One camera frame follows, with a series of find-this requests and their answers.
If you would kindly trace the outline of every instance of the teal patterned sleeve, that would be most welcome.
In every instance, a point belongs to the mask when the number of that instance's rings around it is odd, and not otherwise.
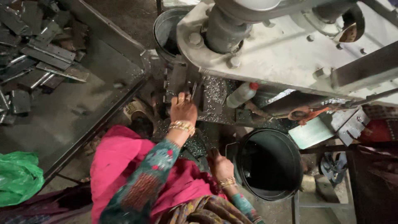
[[[101,213],[99,223],[149,223],[150,212],[180,148],[162,140],[146,155]]]
[[[246,217],[255,224],[264,224],[263,219],[257,214],[250,202],[241,194],[238,193],[231,197],[231,202],[239,209]]]

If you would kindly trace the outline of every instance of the woman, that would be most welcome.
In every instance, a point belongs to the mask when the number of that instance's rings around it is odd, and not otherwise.
[[[177,159],[195,131],[197,109],[189,94],[172,99],[170,118],[157,145],[122,126],[103,137],[90,171],[93,223],[263,223],[218,150],[209,152],[213,177]]]

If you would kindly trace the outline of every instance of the metal pieces pile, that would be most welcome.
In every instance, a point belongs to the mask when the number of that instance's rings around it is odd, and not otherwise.
[[[30,112],[30,94],[68,79],[85,83],[88,26],[54,0],[0,2],[0,124]]]

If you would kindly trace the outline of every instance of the red cloth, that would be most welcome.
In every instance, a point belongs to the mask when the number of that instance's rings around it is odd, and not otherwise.
[[[112,196],[154,146],[155,143],[141,139],[137,133],[120,125],[112,127],[104,135],[90,170],[93,224],[98,223]],[[200,172],[193,161],[177,159],[152,208],[151,220],[155,221],[170,208],[204,195],[218,195],[226,199],[224,194],[218,193],[216,182],[208,173]]]

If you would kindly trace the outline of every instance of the concrete floor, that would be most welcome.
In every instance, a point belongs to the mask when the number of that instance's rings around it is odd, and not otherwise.
[[[152,36],[152,26],[157,17],[155,0],[86,0],[97,11],[109,18],[113,23],[128,33],[133,39],[141,42],[147,49],[155,47]],[[113,124],[125,124],[123,115],[117,116]],[[90,149],[80,152],[60,174],[74,178],[83,179],[90,175],[90,165],[93,155],[87,155]],[[41,193],[57,191],[66,187],[74,186],[75,183],[55,177]],[[254,208],[263,217],[265,223],[292,223],[291,200],[282,202],[266,202],[250,194],[242,188],[242,193],[253,204]],[[315,195],[306,195],[309,200],[318,200]],[[300,213],[302,223],[339,223],[333,220],[330,213],[324,209],[308,208]],[[91,223],[90,213],[80,215],[68,220],[69,224]]]

